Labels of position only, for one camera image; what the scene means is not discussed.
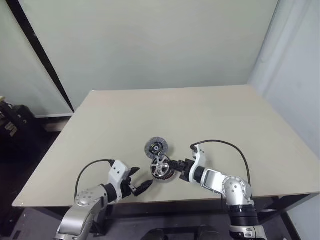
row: cable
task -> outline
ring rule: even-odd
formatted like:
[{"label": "cable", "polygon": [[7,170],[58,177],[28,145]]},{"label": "cable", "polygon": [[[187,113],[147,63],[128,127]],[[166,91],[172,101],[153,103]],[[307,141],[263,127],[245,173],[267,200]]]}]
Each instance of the cable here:
[{"label": "cable", "polygon": [[79,185],[79,180],[80,180],[80,177],[81,177],[82,173],[87,169],[87,167],[91,166],[92,164],[99,163],[99,162],[109,162],[111,165],[113,165],[113,163],[115,162],[115,160],[112,160],[112,159],[101,159],[101,160],[97,160],[97,161],[90,162],[87,166],[85,166],[85,167],[81,170],[81,172],[79,173],[78,178],[76,179],[75,189],[74,189],[74,198],[76,198],[77,193],[78,193],[78,185]]},{"label": "cable", "polygon": [[204,144],[204,143],[221,143],[221,144],[226,144],[226,145],[229,145],[233,148],[235,148],[241,155],[243,161],[244,161],[244,164],[245,164],[245,169],[246,169],[246,175],[247,175],[247,179],[248,179],[248,183],[251,185],[251,179],[250,179],[250,170],[249,170],[249,166],[248,166],[248,163],[247,163],[247,160],[246,160],[246,157],[245,155],[242,153],[242,151],[235,145],[233,145],[232,143],[230,142],[227,142],[227,141],[221,141],[221,140],[204,140],[204,141],[199,141],[199,142],[196,142],[194,144],[191,144],[190,148],[194,151],[196,150],[195,146],[196,145],[199,145],[199,144]]}]

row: floor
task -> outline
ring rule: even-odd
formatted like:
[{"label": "floor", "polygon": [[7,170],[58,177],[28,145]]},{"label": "floor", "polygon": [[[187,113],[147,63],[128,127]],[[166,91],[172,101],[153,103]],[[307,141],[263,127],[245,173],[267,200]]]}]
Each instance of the floor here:
[{"label": "floor", "polygon": [[[11,237],[2,240],[50,240],[53,239],[59,227],[60,220],[48,216],[33,208],[26,208],[17,222]],[[210,225],[220,232],[222,240],[231,240],[229,236],[229,217],[212,216],[179,216],[179,217],[145,217],[119,219],[112,224],[108,234],[88,240],[140,240],[149,230],[156,228],[195,227]],[[289,233],[280,217],[265,223],[268,240],[290,240]],[[193,240],[192,234],[168,235],[169,240]]]}]

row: table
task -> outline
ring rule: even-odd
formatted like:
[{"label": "table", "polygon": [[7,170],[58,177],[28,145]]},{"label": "table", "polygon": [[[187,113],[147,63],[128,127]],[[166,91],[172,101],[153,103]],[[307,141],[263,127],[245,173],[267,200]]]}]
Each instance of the table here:
[{"label": "table", "polygon": [[[12,205],[71,206],[79,172],[99,159],[119,159],[141,168],[133,183],[151,179],[144,146],[155,136],[167,140],[173,160],[190,159],[190,144],[202,140],[238,146],[247,158],[254,198],[300,196],[289,201],[291,205],[320,191],[317,157],[250,85],[92,91]],[[203,147],[208,167],[246,179],[242,158],[232,147],[219,143]],[[109,170],[107,163],[92,165],[82,175],[79,189],[106,183]],[[175,179],[155,182],[144,194],[121,203],[212,198],[219,196]],[[287,205],[283,198],[277,206]]]}]

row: mechanical part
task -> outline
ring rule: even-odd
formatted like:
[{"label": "mechanical part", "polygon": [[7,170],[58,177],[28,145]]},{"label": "mechanical part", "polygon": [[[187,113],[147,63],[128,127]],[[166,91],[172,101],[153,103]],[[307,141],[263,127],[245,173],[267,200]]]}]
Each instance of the mechanical part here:
[{"label": "mechanical part", "polygon": [[190,183],[198,183],[201,187],[226,197],[231,220],[229,229],[233,239],[267,240],[264,227],[259,224],[255,202],[251,199],[250,184],[241,177],[229,176],[201,166],[206,162],[205,152],[199,147],[199,144],[191,146],[195,161],[189,159],[186,159],[185,162],[170,161],[169,166],[181,172],[181,179]]},{"label": "mechanical part", "polygon": [[170,158],[164,154],[155,156],[150,166],[152,176],[158,180],[169,180],[172,178],[175,170],[169,166],[170,161]]},{"label": "mechanical part", "polygon": [[55,240],[85,240],[90,229],[94,227],[98,234],[103,232],[105,212],[108,203],[144,193],[153,183],[146,181],[139,187],[131,184],[131,178],[139,168],[129,169],[121,161],[110,161],[111,170],[107,185],[85,189],[75,196],[74,204],[65,214],[55,235]]},{"label": "mechanical part", "polygon": [[168,144],[163,138],[155,136],[145,144],[144,152],[148,158],[154,159],[155,156],[168,152]]}]

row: wall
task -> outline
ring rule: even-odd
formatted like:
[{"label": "wall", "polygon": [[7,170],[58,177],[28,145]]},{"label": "wall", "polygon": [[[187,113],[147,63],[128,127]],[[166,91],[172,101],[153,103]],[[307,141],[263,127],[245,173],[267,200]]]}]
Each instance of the wall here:
[{"label": "wall", "polygon": [[[250,83],[320,157],[319,0],[282,0]],[[301,239],[320,239],[320,197],[288,212]]]},{"label": "wall", "polygon": [[246,84],[277,0],[20,0],[72,105],[91,90]]},{"label": "wall", "polygon": [[37,116],[72,113],[4,0],[0,0],[0,96],[27,105]]}]

